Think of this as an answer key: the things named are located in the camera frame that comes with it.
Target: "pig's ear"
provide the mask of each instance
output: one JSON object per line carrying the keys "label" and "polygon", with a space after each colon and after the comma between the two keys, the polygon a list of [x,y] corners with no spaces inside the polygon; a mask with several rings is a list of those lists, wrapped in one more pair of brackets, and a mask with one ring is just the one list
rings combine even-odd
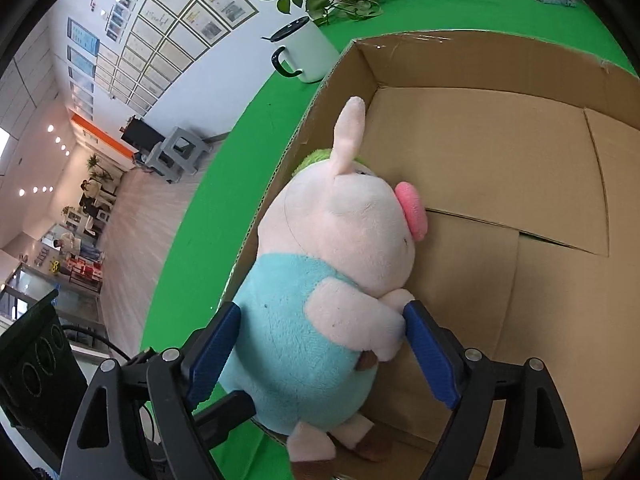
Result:
{"label": "pig's ear", "polygon": [[353,171],[353,159],[358,155],[364,135],[366,105],[359,97],[352,97],[344,105],[334,128],[334,148],[329,160],[334,174]]}

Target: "plush pig toy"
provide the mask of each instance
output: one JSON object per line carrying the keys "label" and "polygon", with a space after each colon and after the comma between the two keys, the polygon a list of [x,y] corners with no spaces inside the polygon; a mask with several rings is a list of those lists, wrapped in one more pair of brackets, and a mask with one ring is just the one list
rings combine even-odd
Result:
{"label": "plush pig toy", "polygon": [[327,160],[308,165],[258,226],[257,259],[234,302],[240,334],[220,384],[254,400],[255,420],[287,436],[296,480],[333,477],[331,434],[378,462],[390,442],[358,413],[378,361],[404,336],[402,288],[427,231],[418,193],[355,162],[365,104],[351,98]]}

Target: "silver screw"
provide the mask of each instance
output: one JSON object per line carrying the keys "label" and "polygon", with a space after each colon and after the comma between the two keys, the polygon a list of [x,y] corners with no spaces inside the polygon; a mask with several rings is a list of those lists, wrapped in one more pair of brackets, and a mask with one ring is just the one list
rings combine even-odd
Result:
{"label": "silver screw", "polygon": [[545,369],[545,364],[540,359],[537,359],[535,357],[529,361],[529,366],[537,372]]}
{"label": "silver screw", "polygon": [[467,348],[465,350],[465,357],[470,361],[478,362],[480,359],[482,359],[482,352],[476,350],[475,348]]}
{"label": "silver screw", "polygon": [[168,348],[162,352],[162,360],[168,363],[175,361],[178,357],[180,357],[180,351],[177,348]]}
{"label": "silver screw", "polygon": [[103,372],[111,372],[116,367],[116,361],[113,359],[107,359],[106,361],[102,361],[100,364],[100,370]]}

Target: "blue gripper pad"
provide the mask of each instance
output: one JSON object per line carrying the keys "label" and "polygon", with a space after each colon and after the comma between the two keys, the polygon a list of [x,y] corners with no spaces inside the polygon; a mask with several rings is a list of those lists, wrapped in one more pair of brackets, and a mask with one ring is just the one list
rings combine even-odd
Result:
{"label": "blue gripper pad", "polygon": [[186,403],[192,410],[209,399],[239,332],[240,308],[234,303],[225,303],[198,335],[182,362],[183,374],[189,381]]}
{"label": "blue gripper pad", "polygon": [[453,410],[462,392],[462,359],[422,303],[407,304],[403,315],[406,338],[433,396]]}

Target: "turquoise outfit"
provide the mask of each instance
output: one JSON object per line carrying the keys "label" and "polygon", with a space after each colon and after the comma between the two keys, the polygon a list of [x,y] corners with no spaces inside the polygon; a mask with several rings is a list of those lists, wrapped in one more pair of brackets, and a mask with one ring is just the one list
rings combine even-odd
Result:
{"label": "turquoise outfit", "polygon": [[332,343],[305,317],[316,286],[346,276],[322,260],[300,254],[264,254],[254,263],[234,303],[242,311],[240,334],[220,385],[246,391],[255,420],[289,435],[299,421],[329,431],[367,399],[376,369],[355,371],[360,352]]}

